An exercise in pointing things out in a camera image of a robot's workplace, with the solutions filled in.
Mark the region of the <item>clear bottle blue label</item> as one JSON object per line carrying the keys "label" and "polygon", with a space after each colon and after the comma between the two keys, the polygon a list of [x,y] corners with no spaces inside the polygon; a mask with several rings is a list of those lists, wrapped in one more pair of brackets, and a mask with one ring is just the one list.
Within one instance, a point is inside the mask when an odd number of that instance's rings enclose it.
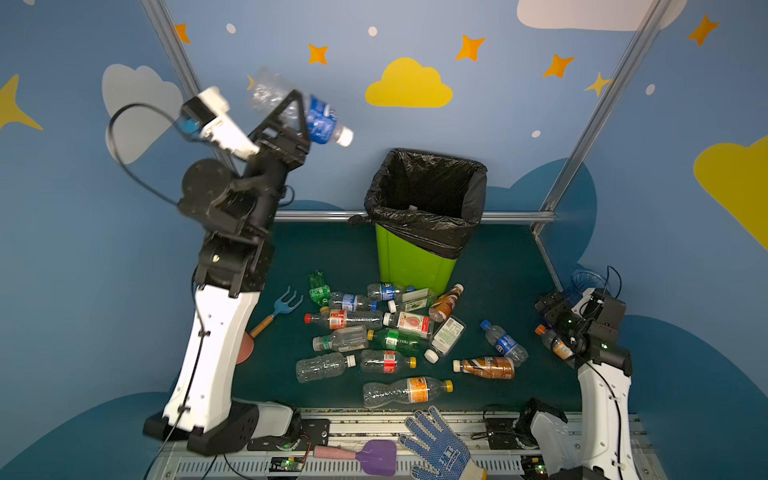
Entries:
{"label": "clear bottle blue label", "polygon": [[329,103],[303,92],[269,68],[262,68],[249,77],[250,104],[259,113],[269,114],[276,110],[293,91],[299,94],[301,104],[292,101],[279,113],[284,124],[299,131],[300,123],[304,121],[311,141],[317,144],[336,143],[342,147],[352,144],[354,132],[341,123]]}

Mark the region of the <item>clear bottle orange cap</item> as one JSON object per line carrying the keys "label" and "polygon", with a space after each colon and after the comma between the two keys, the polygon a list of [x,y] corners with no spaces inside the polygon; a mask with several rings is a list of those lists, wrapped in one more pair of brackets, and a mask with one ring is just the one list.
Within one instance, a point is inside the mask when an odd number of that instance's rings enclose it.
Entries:
{"label": "clear bottle orange cap", "polygon": [[536,327],[535,333],[541,338],[544,346],[561,360],[569,361],[573,359],[573,351],[553,329],[548,328],[545,325],[539,325]]}

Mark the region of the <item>small blue label bottle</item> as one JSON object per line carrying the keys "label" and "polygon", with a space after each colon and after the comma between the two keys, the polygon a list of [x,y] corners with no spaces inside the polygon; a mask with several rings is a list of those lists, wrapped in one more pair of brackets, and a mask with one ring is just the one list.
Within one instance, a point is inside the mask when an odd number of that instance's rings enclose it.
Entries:
{"label": "small blue label bottle", "polygon": [[501,326],[484,320],[481,322],[480,328],[483,330],[487,342],[501,356],[511,360],[515,368],[518,368],[529,358],[528,351]]}

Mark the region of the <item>brown tea bottle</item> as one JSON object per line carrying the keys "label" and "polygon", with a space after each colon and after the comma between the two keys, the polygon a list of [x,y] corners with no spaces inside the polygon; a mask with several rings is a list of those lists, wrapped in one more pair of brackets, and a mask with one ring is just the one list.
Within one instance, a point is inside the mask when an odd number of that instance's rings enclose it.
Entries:
{"label": "brown tea bottle", "polygon": [[506,357],[481,357],[475,359],[454,360],[455,373],[464,373],[493,380],[512,380],[515,378],[513,362]]}

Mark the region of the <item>square bottle white cap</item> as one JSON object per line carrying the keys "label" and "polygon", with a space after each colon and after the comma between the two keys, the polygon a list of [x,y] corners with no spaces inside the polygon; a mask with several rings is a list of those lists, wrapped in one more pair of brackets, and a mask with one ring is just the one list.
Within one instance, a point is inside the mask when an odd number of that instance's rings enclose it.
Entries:
{"label": "square bottle white cap", "polygon": [[429,347],[424,352],[424,358],[431,364],[446,357],[455,347],[466,330],[466,325],[460,319],[451,316],[445,320],[434,333]]}

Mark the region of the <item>green plastic soda bottle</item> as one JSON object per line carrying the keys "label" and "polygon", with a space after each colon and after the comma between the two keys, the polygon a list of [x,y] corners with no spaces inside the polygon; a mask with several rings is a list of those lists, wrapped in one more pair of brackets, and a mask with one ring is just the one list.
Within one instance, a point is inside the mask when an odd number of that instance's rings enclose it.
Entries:
{"label": "green plastic soda bottle", "polygon": [[331,296],[331,290],[324,274],[321,271],[316,270],[309,274],[308,280],[309,295],[312,301],[321,309],[327,308]]}

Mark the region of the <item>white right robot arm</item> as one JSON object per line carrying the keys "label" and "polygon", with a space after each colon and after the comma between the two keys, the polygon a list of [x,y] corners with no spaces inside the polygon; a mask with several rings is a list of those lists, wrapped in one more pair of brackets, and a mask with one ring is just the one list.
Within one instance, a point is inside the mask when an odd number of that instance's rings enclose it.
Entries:
{"label": "white right robot arm", "polygon": [[626,305],[604,288],[589,288],[576,304],[556,291],[535,308],[544,327],[572,352],[582,429],[574,439],[562,410],[532,398],[514,424],[518,442],[540,451],[550,479],[638,479],[628,411],[632,358],[617,344]]}

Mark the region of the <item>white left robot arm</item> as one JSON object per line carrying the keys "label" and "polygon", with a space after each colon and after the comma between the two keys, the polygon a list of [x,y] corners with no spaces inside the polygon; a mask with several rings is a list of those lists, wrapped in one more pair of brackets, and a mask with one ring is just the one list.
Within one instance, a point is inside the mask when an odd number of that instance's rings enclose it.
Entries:
{"label": "white left robot arm", "polygon": [[203,159],[184,174],[178,210],[205,230],[191,278],[194,320],[170,398],[143,427],[147,436],[184,440],[203,456],[243,449],[258,425],[258,406],[233,400],[232,382],[246,323],[266,284],[274,254],[270,230],[287,176],[310,151],[306,121],[292,128],[281,119],[291,106],[303,106],[297,90],[250,134],[231,120],[215,87],[181,107],[186,131],[246,164],[237,173]]}

